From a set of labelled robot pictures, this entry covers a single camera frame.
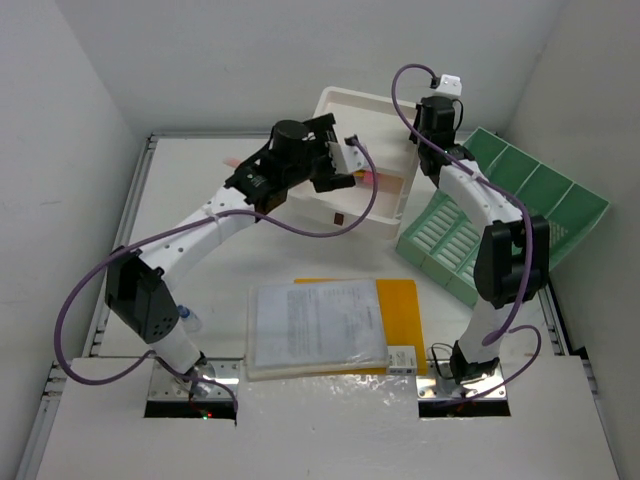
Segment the pink glue stick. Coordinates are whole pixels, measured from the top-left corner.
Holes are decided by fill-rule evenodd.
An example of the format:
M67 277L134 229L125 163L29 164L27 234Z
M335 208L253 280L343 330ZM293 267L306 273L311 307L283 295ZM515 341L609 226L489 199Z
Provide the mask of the pink glue stick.
M363 185L367 188L373 188L380 183L379 175L370 170L359 170L353 173L357 185Z

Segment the white drawer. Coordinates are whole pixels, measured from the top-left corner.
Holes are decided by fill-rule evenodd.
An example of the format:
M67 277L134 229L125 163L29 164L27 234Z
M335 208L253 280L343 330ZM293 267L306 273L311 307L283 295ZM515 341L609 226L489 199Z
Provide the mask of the white drawer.
M413 178L389 172L378 175L380 183L375 202L357 231L391 240L399 232ZM361 217L369 206L372 193L373 188L357 184L352 188L316 193L313 185L306 182L289 192L288 202L297 214L336 230L351 225Z

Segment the white three-drawer organizer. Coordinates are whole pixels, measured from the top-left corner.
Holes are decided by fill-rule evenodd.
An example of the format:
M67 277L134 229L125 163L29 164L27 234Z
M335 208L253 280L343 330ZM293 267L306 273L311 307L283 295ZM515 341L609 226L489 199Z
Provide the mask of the white three-drawer organizer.
M355 90L325 88L314 115L327 113L336 120L334 130L340 141L352 135L359 138L379 175L376 201L357 230L384 240L394 239L418 167L416 146L409 140L409 130L398 117L391 99Z

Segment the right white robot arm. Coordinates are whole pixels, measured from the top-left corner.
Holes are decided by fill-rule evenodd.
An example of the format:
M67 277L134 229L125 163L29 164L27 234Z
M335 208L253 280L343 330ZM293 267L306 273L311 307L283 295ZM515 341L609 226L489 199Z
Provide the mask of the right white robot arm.
M478 294L471 320L452 348L450 378L462 384L499 364L503 336L522 304L549 277L549 225L491 183L475 157L455 140L455 100L436 94L417 104L411 141L423 174L450 197L480 235L473 271Z

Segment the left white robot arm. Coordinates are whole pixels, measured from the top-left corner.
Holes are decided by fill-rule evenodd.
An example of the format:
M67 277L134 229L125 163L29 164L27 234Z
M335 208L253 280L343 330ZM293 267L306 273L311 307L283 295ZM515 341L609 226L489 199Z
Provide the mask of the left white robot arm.
M188 337L172 291L186 273L234 234L283 204L309 181L318 192L352 187L336 170L333 114L281 120L267 143L242 161L223 186L163 240L119 249L107 269L106 305L166 364L188 374L204 356Z

